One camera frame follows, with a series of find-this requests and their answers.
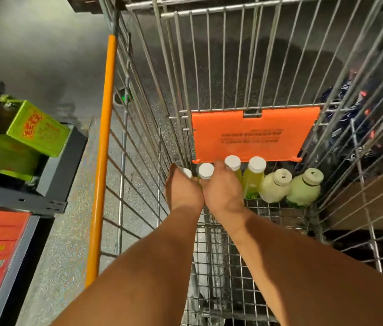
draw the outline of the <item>hand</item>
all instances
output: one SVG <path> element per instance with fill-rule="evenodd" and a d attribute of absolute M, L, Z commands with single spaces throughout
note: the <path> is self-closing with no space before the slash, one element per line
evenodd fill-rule
<path fill-rule="evenodd" d="M 200 180 L 205 204 L 215 218 L 244 210 L 243 189 L 233 171 L 221 160 L 214 163 L 210 180 Z"/>
<path fill-rule="evenodd" d="M 165 196 L 170 211 L 186 207 L 196 215 L 200 215 L 204 207 L 204 195 L 199 184 L 189 179 L 176 164 L 172 164 L 166 180 Z"/>

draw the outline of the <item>round bottle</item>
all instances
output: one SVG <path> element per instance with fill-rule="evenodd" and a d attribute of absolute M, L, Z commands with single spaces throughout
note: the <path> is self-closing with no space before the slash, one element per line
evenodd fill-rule
<path fill-rule="evenodd" d="M 308 207 L 319 196 L 321 186 L 319 185 L 324 178 L 323 173 L 316 168 L 308 168 L 306 171 L 294 177 L 291 181 L 291 189 L 286 200 L 297 208 Z"/>
<path fill-rule="evenodd" d="M 182 169 L 182 172 L 183 172 L 188 178 L 192 178 L 192 177 L 193 177 L 193 173 L 192 173 L 191 170 L 189 170 L 188 168 L 183 168 L 183 169 Z"/>
<path fill-rule="evenodd" d="M 224 163 L 232 169 L 235 173 L 235 176 L 241 183 L 241 160 L 237 156 L 227 156 L 224 160 Z"/>
<path fill-rule="evenodd" d="M 209 180 L 214 173 L 214 166 L 210 163 L 203 163 L 199 166 L 199 170 L 197 172 L 199 174 L 199 178 Z"/>
<path fill-rule="evenodd" d="M 256 199 L 258 197 L 259 185 L 264 178 L 266 166 L 265 160 L 259 156 L 254 156 L 250 159 L 242 180 L 243 196 L 245 199 Z"/>
<path fill-rule="evenodd" d="M 260 197 L 268 203 L 281 201 L 290 191 L 292 178 L 291 173 L 284 168 L 268 174 L 259 186 Z"/>

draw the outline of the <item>gray floor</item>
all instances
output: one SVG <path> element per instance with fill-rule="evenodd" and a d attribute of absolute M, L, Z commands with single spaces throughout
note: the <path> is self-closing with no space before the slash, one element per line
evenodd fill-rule
<path fill-rule="evenodd" d="M 343 0 L 335 18 L 332 30 L 323 47 L 319 58 L 317 71 L 311 80 L 310 89 L 305 95 L 304 103 L 311 102 L 321 83 L 324 68 L 334 55 L 339 38 L 345 28 L 355 0 Z M 285 103 L 290 90 L 290 83 L 302 54 L 309 26 L 314 14 L 316 3 L 305 4 L 300 12 L 292 49 L 286 65 L 286 76 L 281 82 L 278 103 Z M 299 79 L 293 88 L 292 102 L 297 103 L 303 92 L 304 82 L 309 76 L 310 69 L 320 48 L 327 24 L 335 7 L 335 0 L 323 2 L 314 30 L 311 33 L 303 55 Z M 272 103 L 273 94 L 277 86 L 278 74 L 281 70 L 287 41 L 290 37 L 295 5 L 284 7 L 276 35 L 273 51 L 272 65 L 270 66 L 269 81 L 265 103 Z M 360 7 L 359 15 L 355 17 L 347 38 L 342 43 L 329 77 L 324 87 L 332 84 L 342 62 L 349 54 L 354 39 L 357 36 L 368 8 Z M 273 18 L 271 9 L 265 9 L 259 35 L 256 70 L 252 84 L 251 103 L 256 103 L 260 81 L 264 68 L 264 56 L 268 45 L 271 22 Z M 228 15 L 227 24 L 227 69 L 226 69 L 226 107 L 232 107 L 235 91 L 235 73 L 238 57 L 239 13 Z M 172 111 L 172 101 L 167 85 L 167 76 L 152 16 L 140 16 L 141 24 L 151 55 L 155 60 L 155 67 L 166 95 L 167 103 Z M 190 103 L 192 108 L 197 107 L 197 88 L 194 76 L 193 49 L 188 34 L 188 19 L 181 21 L 181 32 L 184 43 L 186 67 L 188 71 L 188 85 Z M 213 91 L 213 107 L 221 105 L 221 65 L 222 65 L 222 16 L 211 16 L 211 61 Z M 244 24 L 244 41 L 242 45 L 242 67 L 240 85 L 244 85 L 247 71 L 247 55 L 249 49 L 251 28 L 250 12 L 246 13 Z M 145 56 L 135 34 L 135 27 L 130 24 L 133 37 L 134 61 L 141 74 L 141 80 L 147 89 L 147 95 L 154 113 L 162 128 L 164 138 L 171 146 L 171 139 L 165 120 L 162 119 L 159 108 L 159 98 L 155 93 L 152 77 L 147 69 Z M 199 102 L 201 107 L 208 106 L 208 69 L 206 45 L 205 17 L 196 18 L 194 22 L 196 49 L 199 59 Z M 96 164 L 96 151 L 99 130 L 99 116 L 102 102 L 102 87 L 105 68 L 105 52 L 107 41 L 107 27 L 102 16 L 91 14 L 75 14 L 66 0 L 0 0 L 0 79 L 6 83 L 7 91 L 19 98 L 31 100 L 44 111 L 61 120 L 71 120 L 89 132 L 89 142 L 86 148 L 79 172 L 69 198 L 69 207 L 64 215 L 57 216 L 53 230 L 48 239 L 41 261 L 36 270 L 35 278 L 29 289 L 25 305 L 21 312 L 18 325 L 47 325 L 69 302 L 71 302 L 83 289 L 86 256 L 88 250 L 88 230 L 91 216 L 91 203 L 93 194 L 94 169 Z M 239 92 L 240 100 L 243 90 Z M 120 156 L 118 148 L 111 146 L 114 158 Z M 127 170 L 131 178 L 135 178 L 133 170 Z M 118 187 L 118 174 L 113 171 L 109 174 L 107 182 Z M 150 213 L 137 201 L 135 194 L 129 193 L 129 202 L 134 208 L 151 220 Z M 117 201 L 107 196 L 105 216 L 117 218 Z M 127 226 L 139 235 L 146 235 L 150 228 L 138 220 L 127 219 Z M 117 231 L 107 228 L 103 232 L 102 249 L 114 252 Z M 133 243 L 133 240 L 124 239 L 124 248 Z M 109 263 L 103 258 L 102 267 Z"/>

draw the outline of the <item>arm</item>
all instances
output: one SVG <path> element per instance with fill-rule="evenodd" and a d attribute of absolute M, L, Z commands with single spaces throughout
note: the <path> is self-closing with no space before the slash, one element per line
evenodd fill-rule
<path fill-rule="evenodd" d="M 223 163 L 202 184 L 206 205 L 282 325 L 383 325 L 383 274 L 246 209 Z"/>
<path fill-rule="evenodd" d="M 171 213 L 162 224 L 121 254 L 53 326 L 181 323 L 203 196 L 173 166 L 166 199 Z"/>

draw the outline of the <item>shopping cart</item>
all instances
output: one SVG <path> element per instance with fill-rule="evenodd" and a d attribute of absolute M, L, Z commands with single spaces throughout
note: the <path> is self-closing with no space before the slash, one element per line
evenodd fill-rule
<path fill-rule="evenodd" d="M 247 200 L 247 207 L 383 272 L 383 0 L 127 1 L 121 14 L 114 0 L 99 0 L 112 34 L 86 285 L 99 273 L 103 224 L 117 229 L 115 252 L 107 253 L 116 256 L 166 217 L 169 165 L 195 172 L 193 160 L 208 157 L 197 158 L 205 139 L 194 139 L 196 114 L 212 121 L 240 111 L 241 118 L 259 119 L 275 109 L 317 114 L 296 155 L 274 157 L 267 170 L 295 175 L 319 168 L 323 193 L 304 210 L 261 199 Z M 371 96 L 341 126 L 378 72 Z M 368 121 L 368 130 L 359 120 Z M 107 199 L 118 202 L 116 219 L 105 214 Z M 183 324 L 229 320 L 277 322 L 231 239 L 204 208 Z"/>

